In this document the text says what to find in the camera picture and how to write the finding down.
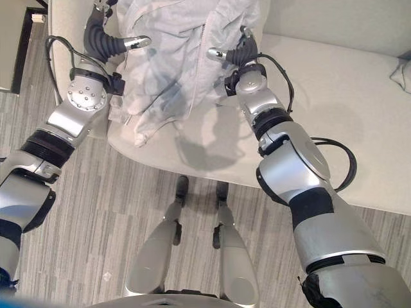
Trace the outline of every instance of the white sofa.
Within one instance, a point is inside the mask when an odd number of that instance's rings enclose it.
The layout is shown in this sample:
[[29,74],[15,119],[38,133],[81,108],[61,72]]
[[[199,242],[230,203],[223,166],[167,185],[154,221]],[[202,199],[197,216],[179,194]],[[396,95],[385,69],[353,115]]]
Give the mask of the white sofa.
[[[91,9],[91,0],[52,0],[50,33],[81,49],[86,3]],[[311,136],[336,139],[356,155],[356,179],[341,192],[346,201],[402,214],[411,214],[411,95],[389,76],[400,62],[397,56],[411,49],[409,12],[408,0],[273,0],[261,46],[293,82],[294,120]],[[115,18],[107,31],[117,34]],[[68,54],[57,46],[53,58],[63,92],[69,82]],[[282,77],[264,63],[269,87],[286,105]],[[187,121],[167,124],[142,148],[134,146],[129,126],[111,123],[108,142],[142,164],[257,187],[258,143],[235,105],[235,98],[224,107],[200,105]],[[337,185],[347,172],[345,154],[321,150]]]

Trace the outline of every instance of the silver robot leg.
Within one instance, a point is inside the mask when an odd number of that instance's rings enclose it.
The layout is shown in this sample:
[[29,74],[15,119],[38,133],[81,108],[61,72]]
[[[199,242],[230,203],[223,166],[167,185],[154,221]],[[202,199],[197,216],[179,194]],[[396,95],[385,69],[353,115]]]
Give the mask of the silver robot leg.
[[163,221],[154,229],[139,250],[126,279],[124,296],[163,293],[170,265],[171,249],[180,243],[181,209],[188,190],[188,179],[180,176],[175,201],[168,207]]
[[243,239],[234,227],[227,206],[228,183],[217,184],[219,224],[214,229],[213,246],[220,254],[220,297],[241,307],[258,307],[256,274]]

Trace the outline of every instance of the robotic arm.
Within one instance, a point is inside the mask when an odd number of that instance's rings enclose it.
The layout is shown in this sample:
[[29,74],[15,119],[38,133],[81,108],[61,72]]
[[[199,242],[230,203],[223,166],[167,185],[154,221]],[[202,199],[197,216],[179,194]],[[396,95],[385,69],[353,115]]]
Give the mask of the robotic arm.
[[[19,150],[11,152],[0,168],[0,292],[15,291],[12,281],[19,261],[21,234],[39,227],[56,194],[49,184],[93,127],[105,114],[111,95],[122,95],[125,82],[103,65],[113,55],[150,44],[146,36],[114,38],[103,29],[116,1],[101,0],[87,21],[84,46],[87,55],[70,72],[67,96]],[[60,37],[49,37],[69,43]]]
[[411,307],[400,274],[385,265],[385,253],[365,223],[334,191],[326,160],[304,128],[293,121],[267,88],[256,62],[252,33],[232,51],[209,50],[215,60],[239,69],[226,79],[227,94],[240,107],[263,157],[256,171],[261,188],[290,207],[295,245],[308,274],[302,290],[313,307]]

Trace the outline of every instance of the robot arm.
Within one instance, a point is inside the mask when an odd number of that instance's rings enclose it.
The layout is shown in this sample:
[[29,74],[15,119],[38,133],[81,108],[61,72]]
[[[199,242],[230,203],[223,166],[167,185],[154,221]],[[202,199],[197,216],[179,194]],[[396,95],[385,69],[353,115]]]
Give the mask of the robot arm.
[[326,160],[304,128],[293,121],[267,88],[256,62],[254,38],[234,51],[209,56],[239,69],[226,80],[236,94],[263,157],[256,171],[261,188],[290,207],[295,245],[308,274],[302,290],[313,307],[411,307],[400,274],[385,265],[385,253],[365,223],[332,188]]
[[104,32],[103,24],[115,2],[95,1],[84,35],[87,55],[81,54],[80,63],[70,72],[66,98],[46,124],[0,165],[0,292],[15,290],[12,279],[19,261],[21,234],[39,227],[48,214],[56,197],[49,184],[60,176],[61,168],[93,123],[105,114],[110,96],[123,93],[121,75],[108,75],[103,65],[112,55],[151,42],[145,36],[123,39]]

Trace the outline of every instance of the black tape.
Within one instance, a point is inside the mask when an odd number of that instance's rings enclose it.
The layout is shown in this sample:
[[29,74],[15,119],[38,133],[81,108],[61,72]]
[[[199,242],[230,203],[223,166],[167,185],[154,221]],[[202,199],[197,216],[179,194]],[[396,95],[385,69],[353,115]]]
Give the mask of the black tape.
[[0,268],[0,293],[4,293],[6,296],[15,293],[17,291],[15,285],[18,282],[18,280],[12,281],[9,273],[5,269]]
[[[336,255],[334,257],[329,257],[326,259],[315,261],[311,263],[309,266],[307,266],[306,273],[310,274],[322,268],[327,268],[328,266],[344,264],[343,256],[345,255]],[[367,255],[367,256],[371,263],[385,264],[385,259],[378,255]]]
[[342,306],[330,297],[324,297],[320,290],[320,280],[317,274],[310,274],[301,284],[301,289],[307,301],[314,308],[342,308]]
[[316,187],[304,191],[290,200],[293,229],[304,220],[321,214],[334,213],[333,200],[327,190]]
[[240,81],[240,77],[250,71],[259,71],[261,75],[264,77],[267,77],[267,72],[265,71],[264,65],[257,63],[257,64],[250,64],[244,67],[241,67],[237,71],[232,72],[231,76],[226,77],[224,79],[224,86],[225,86],[225,92],[227,93],[227,96],[233,96],[236,95],[236,86],[237,83]]
[[46,200],[44,200],[44,203],[42,204],[40,210],[37,212],[34,218],[29,222],[26,228],[24,228],[23,233],[26,233],[35,228],[38,228],[39,226],[41,226],[41,224],[43,224],[43,221],[45,220],[55,200],[56,200],[56,193],[50,189],[50,192],[47,195]]
[[17,223],[0,219],[0,237],[11,240],[20,250],[21,227]]
[[105,76],[96,72],[74,67],[70,70],[70,80],[74,80],[75,76],[84,76],[100,81],[103,84],[103,88],[107,94],[119,96],[124,94],[126,82],[121,79],[121,75],[119,73],[114,72],[112,76],[109,76],[110,79],[107,79]]

